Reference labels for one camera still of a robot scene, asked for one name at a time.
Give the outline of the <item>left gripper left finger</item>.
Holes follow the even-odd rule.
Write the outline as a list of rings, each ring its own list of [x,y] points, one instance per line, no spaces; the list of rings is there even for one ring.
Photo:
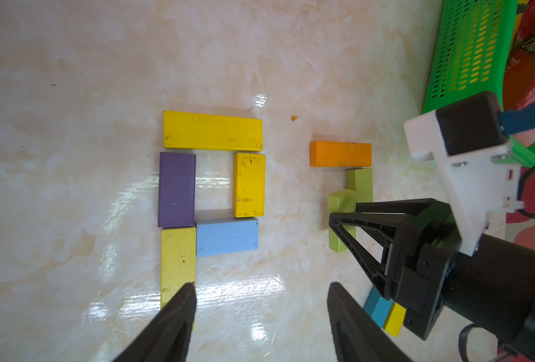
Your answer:
[[[185,361],[196,313],[196,289],[186,283],[116,361]]]

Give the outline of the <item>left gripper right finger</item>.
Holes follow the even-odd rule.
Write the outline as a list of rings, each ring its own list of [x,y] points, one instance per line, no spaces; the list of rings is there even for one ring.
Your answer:
[[[411,361],[340,283],[330,284],[327,306],[337,360]]]

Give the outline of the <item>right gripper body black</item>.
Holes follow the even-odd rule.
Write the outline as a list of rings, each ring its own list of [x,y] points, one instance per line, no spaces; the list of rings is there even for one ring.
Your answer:
[[[428,338],[442,311],[441,292],[460,238],[451,207],[438,201],[387,203],[394,227],[382,295],[406,309],[404,327]]]

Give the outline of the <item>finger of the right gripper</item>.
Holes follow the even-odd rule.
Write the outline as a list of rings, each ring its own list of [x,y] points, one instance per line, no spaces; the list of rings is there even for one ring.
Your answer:
[[[432,224],[426,212],[436,203],[433,198],[358,203],[353,213],[330,214],[329,227],[352,253],[382,297],[392,300],[396,297],[405,267],[419,259],[424,246],[421,237]],[[365,232],[382,246],[380,260],[348,232],[349,226]]]

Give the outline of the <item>yellow-green long block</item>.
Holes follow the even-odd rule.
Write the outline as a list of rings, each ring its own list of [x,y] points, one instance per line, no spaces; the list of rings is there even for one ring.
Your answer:
[[[161,236],[160,307],[186,283],[196,282],[196,228],[163,229]]]

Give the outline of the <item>orange block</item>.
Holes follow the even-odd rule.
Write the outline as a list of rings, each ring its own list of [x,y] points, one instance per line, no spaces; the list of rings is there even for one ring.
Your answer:
[[[371,167],[370,143],[313,141],[310,143],[311,167]]]

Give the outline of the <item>light blue block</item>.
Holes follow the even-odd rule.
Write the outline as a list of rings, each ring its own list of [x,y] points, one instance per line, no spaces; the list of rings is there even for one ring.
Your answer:
[[[257,250],[256,218],[203,220],[196,223],[196,256],[215,256]]]

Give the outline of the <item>short yellow block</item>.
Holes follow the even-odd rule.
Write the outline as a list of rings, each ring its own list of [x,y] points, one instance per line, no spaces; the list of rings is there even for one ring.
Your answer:
[[[264,216],[265,183],[266,156],[237,152],[234,158],[234,217]]]

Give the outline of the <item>purple block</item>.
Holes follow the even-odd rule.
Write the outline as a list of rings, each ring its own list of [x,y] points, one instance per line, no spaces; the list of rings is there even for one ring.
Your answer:
[[[160,153],[158,226],[162,229],[194,225],[196,155]]]

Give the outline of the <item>long yellow block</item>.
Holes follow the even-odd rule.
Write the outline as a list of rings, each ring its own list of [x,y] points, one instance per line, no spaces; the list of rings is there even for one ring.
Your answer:
[[[163,142],[167,149],[261,152],[263,123],[261,119],[165,110]]]

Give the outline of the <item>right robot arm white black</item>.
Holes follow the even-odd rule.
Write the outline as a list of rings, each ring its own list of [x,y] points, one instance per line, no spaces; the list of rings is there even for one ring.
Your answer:
[[[360,203],[329,227],[416,336],[449,308],[535,360],[535,250],[481,235],[466,255],[450,206],[431,198]]]

